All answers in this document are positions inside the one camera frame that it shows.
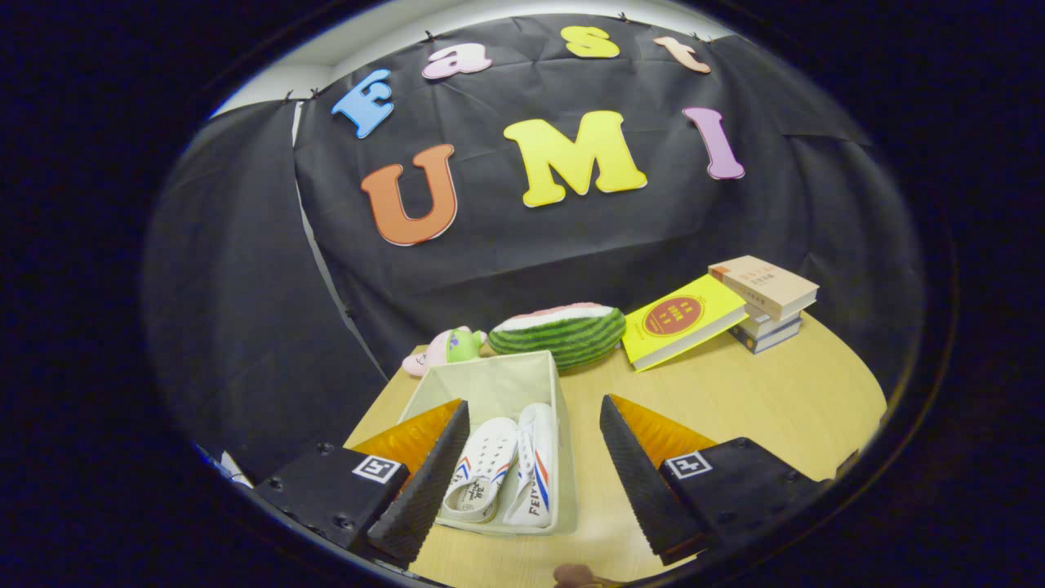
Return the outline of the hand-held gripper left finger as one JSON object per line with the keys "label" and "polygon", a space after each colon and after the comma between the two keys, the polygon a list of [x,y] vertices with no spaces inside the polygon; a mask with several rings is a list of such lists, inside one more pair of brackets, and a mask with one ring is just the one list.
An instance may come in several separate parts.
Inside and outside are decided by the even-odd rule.
{"label": "hand-held gripper left finger", "polygon": [[452,399],[351,449],[317,443],[254,490],[342,550],[407,567],[429,535],[469,432],[468,404]]}

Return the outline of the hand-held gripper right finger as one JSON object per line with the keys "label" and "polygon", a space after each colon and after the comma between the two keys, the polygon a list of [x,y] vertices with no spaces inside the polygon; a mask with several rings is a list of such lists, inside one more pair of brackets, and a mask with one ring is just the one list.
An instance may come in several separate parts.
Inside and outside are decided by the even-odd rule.
{"label": "hand-held gripper right finger", "polygon": [[741,550],[825,490],[754,440],[716,443],[630,399],[600,414],[617,476],[638,527],[664,564]]}

